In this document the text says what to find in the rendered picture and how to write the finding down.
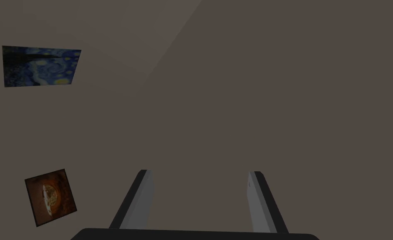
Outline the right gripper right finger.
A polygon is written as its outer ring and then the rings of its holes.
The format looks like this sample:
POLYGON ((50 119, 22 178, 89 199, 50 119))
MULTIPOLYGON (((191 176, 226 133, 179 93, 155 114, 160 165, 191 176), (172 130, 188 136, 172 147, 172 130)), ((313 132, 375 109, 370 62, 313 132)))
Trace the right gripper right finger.
POLYGON ((267 181, 260 171, 248 173, 247 200, 253 232, 289 232, 267 181))

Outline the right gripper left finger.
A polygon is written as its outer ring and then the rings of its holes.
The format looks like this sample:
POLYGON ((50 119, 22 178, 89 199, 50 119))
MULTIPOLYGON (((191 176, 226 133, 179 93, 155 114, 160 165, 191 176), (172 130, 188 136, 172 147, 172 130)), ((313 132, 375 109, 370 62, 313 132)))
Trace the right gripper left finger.
POLYGON ((146 229, 153 196, 153 172, 140 170, 109 227, 113 229, 146 229))

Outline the brown orange square painting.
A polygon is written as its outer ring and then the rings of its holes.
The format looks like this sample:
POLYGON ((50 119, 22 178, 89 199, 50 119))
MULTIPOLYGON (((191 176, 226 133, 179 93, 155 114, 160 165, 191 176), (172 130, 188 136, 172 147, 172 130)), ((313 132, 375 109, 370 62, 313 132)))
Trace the brown orange square painting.
POLYGON ((25 179, 36 227, 77 211, 65 169, 25 179))

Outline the blue starry night painting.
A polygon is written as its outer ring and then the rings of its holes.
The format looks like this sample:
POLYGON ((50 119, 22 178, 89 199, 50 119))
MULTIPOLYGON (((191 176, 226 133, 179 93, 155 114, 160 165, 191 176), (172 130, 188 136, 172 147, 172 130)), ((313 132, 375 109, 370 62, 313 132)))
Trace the blue starry night painting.
POLYGON ((70 85, 81 50, 2 46, 4 87, 70 85))

